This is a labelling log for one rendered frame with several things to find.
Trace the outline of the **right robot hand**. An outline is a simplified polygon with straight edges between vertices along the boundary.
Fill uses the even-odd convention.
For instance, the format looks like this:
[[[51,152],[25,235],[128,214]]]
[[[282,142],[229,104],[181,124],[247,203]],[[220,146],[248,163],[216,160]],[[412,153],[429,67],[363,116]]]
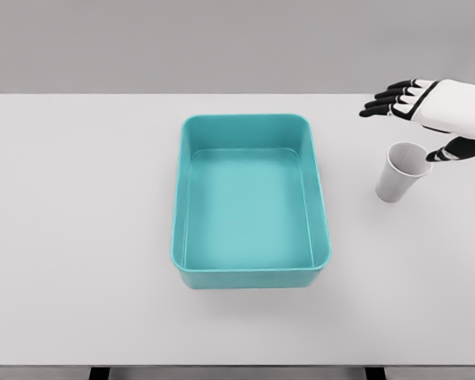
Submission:
[[[427,162],[475,158],[474,84],[419,78],[395,82],[375,94],[359,116],[394,116],[430,131],[455,136],[446,145],[428,153]]]

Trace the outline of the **white paper cup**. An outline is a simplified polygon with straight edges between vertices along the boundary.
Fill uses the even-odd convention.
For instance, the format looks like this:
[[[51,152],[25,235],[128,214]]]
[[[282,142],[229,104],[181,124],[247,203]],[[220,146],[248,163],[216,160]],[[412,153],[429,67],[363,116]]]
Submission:
[[[386,162],[375,186],[384,202],[396,203],[420,179],[432,170],[428,152],[413,142],[398,142],[389,147]]]

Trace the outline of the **teal plastic basket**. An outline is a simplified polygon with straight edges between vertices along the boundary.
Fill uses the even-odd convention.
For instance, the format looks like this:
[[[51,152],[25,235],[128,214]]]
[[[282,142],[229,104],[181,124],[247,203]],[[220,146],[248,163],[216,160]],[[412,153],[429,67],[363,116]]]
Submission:
[[[308,120],[290,113],[187,118],[170,256],[196,290],[312,285],[332,247]]]

